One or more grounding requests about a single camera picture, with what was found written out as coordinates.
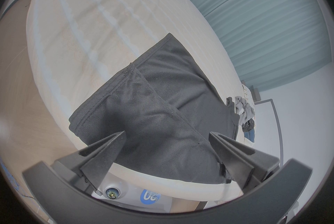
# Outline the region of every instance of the bed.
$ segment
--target bed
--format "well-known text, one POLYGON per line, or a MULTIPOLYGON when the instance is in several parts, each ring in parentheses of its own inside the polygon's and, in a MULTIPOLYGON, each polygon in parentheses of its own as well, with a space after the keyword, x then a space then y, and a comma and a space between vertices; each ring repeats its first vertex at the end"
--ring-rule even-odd
MULTIPOLYGON (((69 117, 118 71, 172 33, 191 54, 223 101, 245 97, 245 88, 211 26, 189 0, 31 0, 27 45, 39 93, 75 147, 86 147, 69 130, 69 117)), ((236 140, 245 143, 239 126, 236 140)), ((157 178, 113 163, 109 172, 171 197, 230 201, 238 185, 157 178)))

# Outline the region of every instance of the wooden floor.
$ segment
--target wooden floor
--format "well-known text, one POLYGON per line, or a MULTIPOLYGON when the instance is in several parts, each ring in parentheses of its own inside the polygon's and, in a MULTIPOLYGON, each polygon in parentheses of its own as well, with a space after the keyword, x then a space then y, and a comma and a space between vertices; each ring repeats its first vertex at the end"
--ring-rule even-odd
MULTIPOLYGON (((0 21, 0 157, 22 200, 48 221, 29 197, 22 171, 41 160, 50 165, 76 148, 53 120, 33 79, 25 29, 30 1, 17 1, 0 21)), ((198 203, 173 198, 171 213, 193 211, 198 203)))

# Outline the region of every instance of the blue logo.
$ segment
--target blue logo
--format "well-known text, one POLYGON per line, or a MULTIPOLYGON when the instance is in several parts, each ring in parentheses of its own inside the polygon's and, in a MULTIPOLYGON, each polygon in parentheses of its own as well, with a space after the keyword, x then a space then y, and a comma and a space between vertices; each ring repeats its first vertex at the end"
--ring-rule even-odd
POLYGON ((140 195, 140 201, 145 205, 154 204, 156 201, 159 200, 161 194, 154 193, 148 190, 144 190, 140 195))

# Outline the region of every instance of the curtain fold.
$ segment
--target curtain fold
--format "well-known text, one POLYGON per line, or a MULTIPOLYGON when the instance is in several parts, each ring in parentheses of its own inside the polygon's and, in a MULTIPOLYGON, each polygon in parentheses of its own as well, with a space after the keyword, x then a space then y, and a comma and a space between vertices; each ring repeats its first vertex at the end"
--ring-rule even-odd
POLYGON ((328 30, 316 0, 190 1, 247 86, 275 88, 331 61, 328 30))

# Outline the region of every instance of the black garment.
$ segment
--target black garment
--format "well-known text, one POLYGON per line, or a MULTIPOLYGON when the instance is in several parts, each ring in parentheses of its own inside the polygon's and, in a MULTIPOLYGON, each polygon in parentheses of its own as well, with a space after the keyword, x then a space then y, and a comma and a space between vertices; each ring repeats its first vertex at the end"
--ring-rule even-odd
POLYGON ((169 33, 99 88, 69 121, 69 129, 88 145, 125 130, 127 142, 115 161, 124 167, 160 178, 220 184, 226 183, 225 169, 209 133, 236 139, 239 115, 232 99, 224 104, 169 33))
POLYGON ((245 124, 242 125, 242 131, 243 132, 248 132, 248 131, 252 130, 254 128, 254 126, 255 126, 255 122, 254 122, 253 118, 251 118, 245 124))

